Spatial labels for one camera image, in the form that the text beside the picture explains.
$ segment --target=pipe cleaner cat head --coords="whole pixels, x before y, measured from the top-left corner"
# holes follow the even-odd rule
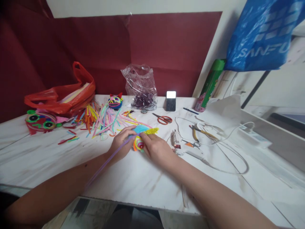
[[[114,110],[120,109],[123,102],[122,92],[118,95],[110,94],[110,99],[108,99],[108,101],[109,101],[109,107],[111,107]]]

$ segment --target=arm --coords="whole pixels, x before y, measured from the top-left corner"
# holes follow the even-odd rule
[[[136,135],[133,128],[135,126],[126,127],[116,135],[107,153],[46,180],[22,196],[6,210],[7,219],[13,225],[43,226],[84,192],[91,177],[124,142],[126,137]],[[133,140],[129,141],[106,165],[102,173],[125,157],[132,144]]]
[[[174,154],[163,139],[141,137],[147,156],[185,185],[220,229],[277,228],[245,199]]]

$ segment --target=red scissors handle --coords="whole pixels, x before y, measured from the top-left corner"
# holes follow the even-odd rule
[[[169,123],[172,123],[172,121],[173,120],[170,117],[168,117],[168,116],[160,116],[160,117],[158,117],[158,122],[160,124],[162,124],[162,125],[167,125]]]

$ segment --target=glue gun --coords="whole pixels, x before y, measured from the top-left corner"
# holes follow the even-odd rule
[[[181,137],[179,133],[175,130],[173,133],[173,141],[174,141],[174,148],[175,148],[175,153],[178,156],[183,156],[184,153],[187,153],[189,155],[192,155],[193,157],[202,160],[203,159],[203,152],[199,149],[191,148],[188,149],[184,147],[181,143]]]

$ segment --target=black pen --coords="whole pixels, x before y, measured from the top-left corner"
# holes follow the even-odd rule
[[[185,110],[187,110],[187,111],[190,111],[190,112],[192,112],[192,113],[194,113],[194,114],[197,114],[197,115],[198,115],[198,113],[196,113],[196,112],[194,112],[194,111],[191,111],[191,110],[189,110],[189,109],[187,109],[187,108],[183,108],[183,109],[185,109]]]

